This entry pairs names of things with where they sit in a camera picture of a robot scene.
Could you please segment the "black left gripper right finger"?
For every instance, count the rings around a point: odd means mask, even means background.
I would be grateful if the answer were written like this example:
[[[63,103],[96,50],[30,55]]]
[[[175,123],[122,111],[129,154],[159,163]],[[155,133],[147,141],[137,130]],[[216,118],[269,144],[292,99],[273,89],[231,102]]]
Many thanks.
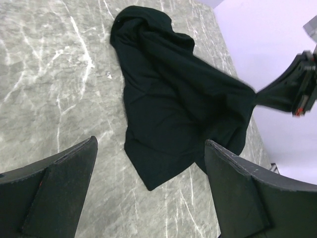
[[[317,186],[243,159],[212,140],[205,164],[222,238],[315,238]]]

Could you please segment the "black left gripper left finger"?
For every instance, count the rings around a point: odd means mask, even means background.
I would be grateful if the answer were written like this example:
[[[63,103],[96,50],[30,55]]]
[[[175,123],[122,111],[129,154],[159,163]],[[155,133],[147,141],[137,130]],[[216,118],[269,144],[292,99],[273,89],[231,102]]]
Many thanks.
[[[75,237],[98,152],[92,136],[0,175],[2,238]]]

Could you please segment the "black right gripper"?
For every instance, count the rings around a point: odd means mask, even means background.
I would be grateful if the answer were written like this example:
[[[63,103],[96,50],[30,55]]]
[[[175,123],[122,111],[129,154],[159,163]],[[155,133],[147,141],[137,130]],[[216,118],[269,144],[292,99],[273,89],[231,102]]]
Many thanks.
[[[297,54],[290,66],[274,81],[274,108],[300,117],[317,100],[317,55]]]

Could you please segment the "black t-shirt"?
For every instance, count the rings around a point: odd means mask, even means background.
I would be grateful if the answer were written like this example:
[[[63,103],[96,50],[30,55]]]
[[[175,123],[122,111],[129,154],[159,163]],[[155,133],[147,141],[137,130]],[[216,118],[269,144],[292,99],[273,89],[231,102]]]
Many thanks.
[[[208,139],[240,154],[256,105],[290,112],[294,103],[286,86],[255,92],[194,56],[194,40],[152,8],[121,11],[110,42],[125,81],[124,149],[148,190],[192,164],[205,171]]]

